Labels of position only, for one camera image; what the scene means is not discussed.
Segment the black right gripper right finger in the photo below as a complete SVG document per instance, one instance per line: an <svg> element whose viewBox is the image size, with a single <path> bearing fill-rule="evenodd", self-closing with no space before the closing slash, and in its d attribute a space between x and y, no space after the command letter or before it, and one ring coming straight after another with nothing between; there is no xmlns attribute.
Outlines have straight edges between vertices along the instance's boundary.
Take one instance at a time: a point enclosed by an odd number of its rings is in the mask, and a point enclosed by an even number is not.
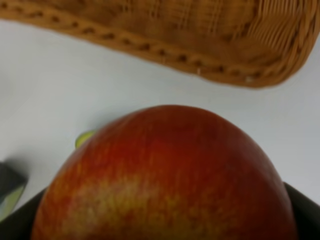
<svg viewBox="0 0 320 240"><path fill-rule="evenodd" d="M284 183L289 195L300 240L320 240L320 206Z"/></svg>

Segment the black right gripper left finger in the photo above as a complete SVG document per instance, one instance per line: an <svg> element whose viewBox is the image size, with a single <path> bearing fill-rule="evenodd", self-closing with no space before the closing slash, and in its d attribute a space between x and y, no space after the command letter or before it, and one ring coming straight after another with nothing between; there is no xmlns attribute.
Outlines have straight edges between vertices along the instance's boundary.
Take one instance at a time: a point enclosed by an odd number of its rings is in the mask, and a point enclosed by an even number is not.
<svg viewBox="0 0 320 240"><path fill-rule="evenodd" d="M35 215L46 189L0 223L0 240L30 240Z"/></svg>

